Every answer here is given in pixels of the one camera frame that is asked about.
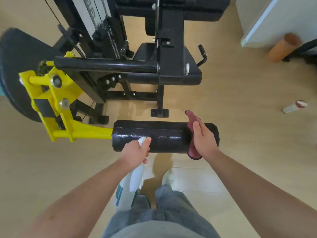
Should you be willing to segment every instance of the spray can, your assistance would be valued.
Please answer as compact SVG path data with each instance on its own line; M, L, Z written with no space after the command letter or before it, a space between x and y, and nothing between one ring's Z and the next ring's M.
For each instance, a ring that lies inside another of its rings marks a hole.
M139 138L138 142L142 146L146 137ZM116 201L114 205L117 211L129 210L132 208L134 200L138 195L138 189L142 181L144 164L140 164L133 171L128 173L119 183L116 191Z
M295 103L283 108L283 112L287 114L305 107L307 107L307 103L305 103L303 100L297 100Z

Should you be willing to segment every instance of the blue jeans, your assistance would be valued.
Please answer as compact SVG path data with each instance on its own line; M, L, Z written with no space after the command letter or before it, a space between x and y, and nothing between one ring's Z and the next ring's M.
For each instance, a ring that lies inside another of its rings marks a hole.
M118 211L111 218L102 238L110 238L129 225L149 220L170 221L180 224L205 238L220 238L213 226L201 217L184 193L162 185L155 191L156 210L151 209L145 195L138 195L133 207Z

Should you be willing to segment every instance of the shoe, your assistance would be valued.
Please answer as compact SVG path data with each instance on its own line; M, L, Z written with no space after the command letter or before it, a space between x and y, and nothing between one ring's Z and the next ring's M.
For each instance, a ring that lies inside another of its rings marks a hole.
M163 179L162 179L162 185L170 185L172 186L172 183L174 182L174 173L172 170L168 170L165 172Z

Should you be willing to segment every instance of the leg curl machine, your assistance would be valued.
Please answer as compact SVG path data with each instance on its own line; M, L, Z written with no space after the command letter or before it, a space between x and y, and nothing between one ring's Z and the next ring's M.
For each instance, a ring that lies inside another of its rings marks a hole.
M184 20L218 21L230 0L54 0L69 24L50 47L16 29L0 40L0 84L11 104L24 116L42 122L52 141L57 138L112 139L115 151L141 136L152 137L151 152L187 153L192 133L187 123L118 120L113 129L83 124L108 124L102 115L106 100L156 101L152 117L169 117L163 109L164 85L199 85L199 66L184 46ZM129 49L122 15L145 18L153 43ZM71 50L81 55L74 57ZM109 91L120 83L124 91ZM130 83L156 84L157 92L132 91ZM85 92L95 108L77 98ZM219 144L214 124L207 123Z

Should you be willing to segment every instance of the person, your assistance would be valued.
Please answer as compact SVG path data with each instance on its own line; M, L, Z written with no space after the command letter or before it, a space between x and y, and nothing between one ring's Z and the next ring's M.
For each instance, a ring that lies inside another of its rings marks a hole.
M197 151L219 176L260 237L317 237L316 210L223 154L204 123L196 121L193 128ZM88 237L122 178L147 162L150 143L148 137L142 147L137 140L126 144L116 162L49 206L22 238ZM103 237L219 237L185 195L172 190L171 182L168 172L155 192L156 210L139 194L131 210L117 212L112 217Z

